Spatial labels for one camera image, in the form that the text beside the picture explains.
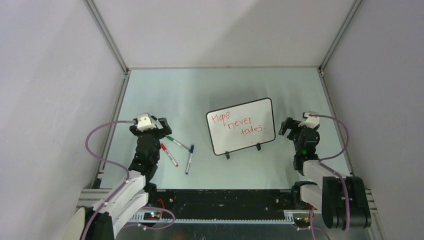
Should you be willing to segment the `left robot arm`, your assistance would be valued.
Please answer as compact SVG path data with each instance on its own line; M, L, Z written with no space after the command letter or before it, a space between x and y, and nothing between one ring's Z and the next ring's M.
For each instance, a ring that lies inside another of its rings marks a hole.
M158 202L155 185L150 181L158 169L160 140L172 133L167 119L143 113L127 121L130 132L137 138L135 154L128 167L102 158L89 147L90 137L96 131L114 124L118 121L94 128L85 139L85 148L99 161L122 168L125 177L101 200L91 207L83 207L85 224L80 236L82 240L113 240L139 209L153 208Z

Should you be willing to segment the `white whiteboard black frame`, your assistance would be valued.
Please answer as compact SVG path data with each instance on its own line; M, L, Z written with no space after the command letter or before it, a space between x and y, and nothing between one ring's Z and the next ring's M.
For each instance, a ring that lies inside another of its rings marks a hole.
M205 114L214 155L230 158L230 153L275 140L276 129L273 102L265 97Z

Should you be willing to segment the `red whiteboard marker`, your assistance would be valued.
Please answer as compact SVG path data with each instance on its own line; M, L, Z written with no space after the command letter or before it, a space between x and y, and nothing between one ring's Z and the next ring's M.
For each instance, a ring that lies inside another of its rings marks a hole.
M179 164L177 163L177 161L175 160L175 158L172 156L172 154L168 151L168 149L166 148L166 146L161 143L160 144L161 149L166 153L166 155L168 156L168 158L171 160L171 162L173 163L173 165L175 167L178 167Z

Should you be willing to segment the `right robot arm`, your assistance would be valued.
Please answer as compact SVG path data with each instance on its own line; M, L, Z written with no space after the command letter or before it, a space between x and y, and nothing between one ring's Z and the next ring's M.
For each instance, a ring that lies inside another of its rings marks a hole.
M292 186L291 204L297 209L308 205L317 209L329 229L369 228L372 215L363 180L339 173L324 163L326 158L317 154L321 117L311 112L305 112L302 121L287 117L278 131L293 142L294 170L309 178Z

